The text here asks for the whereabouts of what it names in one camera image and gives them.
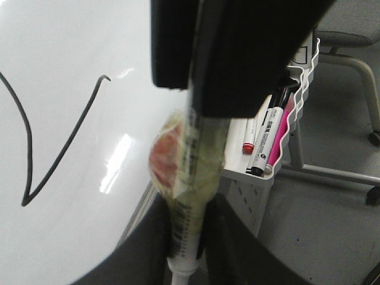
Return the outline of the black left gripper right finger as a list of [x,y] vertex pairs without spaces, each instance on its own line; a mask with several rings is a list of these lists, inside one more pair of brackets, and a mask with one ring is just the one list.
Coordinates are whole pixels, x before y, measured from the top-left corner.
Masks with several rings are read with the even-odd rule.
[[204,249],[210,284],[309,284],[260,243],[222,194],[206,208]]

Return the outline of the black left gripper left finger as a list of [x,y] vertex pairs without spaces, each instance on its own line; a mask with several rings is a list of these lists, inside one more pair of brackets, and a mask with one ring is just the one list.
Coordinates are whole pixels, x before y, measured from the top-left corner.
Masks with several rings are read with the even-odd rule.
[[74,284],[163,284],[170,231],[169,208],[156,195],[122,245]]

